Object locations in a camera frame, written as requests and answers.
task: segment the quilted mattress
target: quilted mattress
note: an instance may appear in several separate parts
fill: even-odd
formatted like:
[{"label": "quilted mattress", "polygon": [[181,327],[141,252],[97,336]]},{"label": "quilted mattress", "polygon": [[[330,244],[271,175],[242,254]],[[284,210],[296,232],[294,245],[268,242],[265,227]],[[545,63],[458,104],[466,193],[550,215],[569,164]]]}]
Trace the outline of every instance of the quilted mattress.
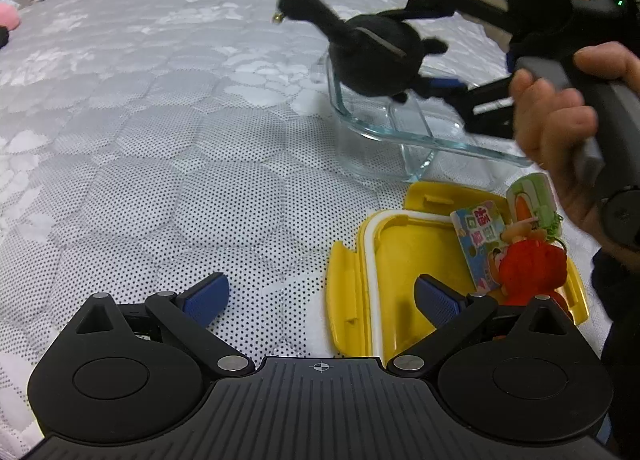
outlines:
[{"label": "quilted mattress", "polygon": [[[406,0],[326,0],[348,18]],[[360,179],[335,154],[326,40],[270,23],[276,0],[46,0],[0,51],[0,458],[38,441],[31,369],[91,293],[141,302],[212,271],[230,303],[210,327],[257,363],[332,356],[323,309],[336,239],[353,246],[406,185]],[[460,16],[429,64],[484,82],[503,54]],[[464,181],[461,167],[460,179]],[[566,239],[588,282],[594,244]],[[589,292],[582,326],[607,320]]]}]

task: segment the black stuffed bird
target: black stuffed bird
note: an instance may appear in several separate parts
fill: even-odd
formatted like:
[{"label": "black stuffed bird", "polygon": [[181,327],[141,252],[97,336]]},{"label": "black stuffed bird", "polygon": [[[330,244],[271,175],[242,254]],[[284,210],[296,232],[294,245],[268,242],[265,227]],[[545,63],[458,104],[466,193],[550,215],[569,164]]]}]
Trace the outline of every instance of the black stuffed bird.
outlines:
[{"label": "black stuffed bird", "polygon": [[421,76],[426,55],[443,54],[447,43],[420,39],[407,23],[376,14],[340,19],[320,0],[278,0],[277,23],[285,18],[308,21],[329,39],[329,56],[340,81],[363,96],[407,100],[406,90],[424,98],[466,91],[457,79]]}]

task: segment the pink plush toy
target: pink plush toy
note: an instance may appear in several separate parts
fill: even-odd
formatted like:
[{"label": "pink plush toy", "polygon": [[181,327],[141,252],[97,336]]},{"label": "pink plush toy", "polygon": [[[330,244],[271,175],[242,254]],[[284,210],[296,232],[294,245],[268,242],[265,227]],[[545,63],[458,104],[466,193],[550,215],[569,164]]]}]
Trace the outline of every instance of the pink plush toy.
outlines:
[{"label": "pink plush toy", "polygon": [[7,3],[0,3],[0,26],[6,26],[8,30],[15,30],[19,24],[18,11]]}]

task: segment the black gripper base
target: black gripper base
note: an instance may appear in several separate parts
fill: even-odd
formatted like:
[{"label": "black gripper base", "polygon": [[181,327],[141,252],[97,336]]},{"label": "black gripper base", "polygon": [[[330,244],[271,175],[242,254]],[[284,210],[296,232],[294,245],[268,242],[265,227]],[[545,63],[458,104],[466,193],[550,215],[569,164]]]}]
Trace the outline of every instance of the black gripper base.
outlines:
[{"label": "black gripper base", "polygon": [[460,426],[427,383],[363,359],[267,358],[217,382],[175,429],[123,446],[49,437],[26,459],[74,460],[613,460],[589,438],[549,447],[494,442]]}]

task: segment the yellow container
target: yellow container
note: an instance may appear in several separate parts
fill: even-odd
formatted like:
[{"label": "yellow container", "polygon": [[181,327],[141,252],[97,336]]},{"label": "yellow container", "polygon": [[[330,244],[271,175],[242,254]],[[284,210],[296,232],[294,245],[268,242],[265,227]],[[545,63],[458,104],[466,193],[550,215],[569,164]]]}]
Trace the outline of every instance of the yellow container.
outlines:
[{"label": "yellow container", "polygon": [[[334,344],[348,357],[380,357],[383,364],[434,331],[414,302],[414,284],[430,274],[463,295],[475,291],[449,214],[495,202],[505,223],[507,200],[477,189],[418,182],[409,188],[404,208],[380,211],[362,224],[356,252],[341,241],[329,258],[326,306]],[[575,323],[589,312],[584,286],[574,263],[558,292]],[[499,291],[491,293],[500,300]]]}]

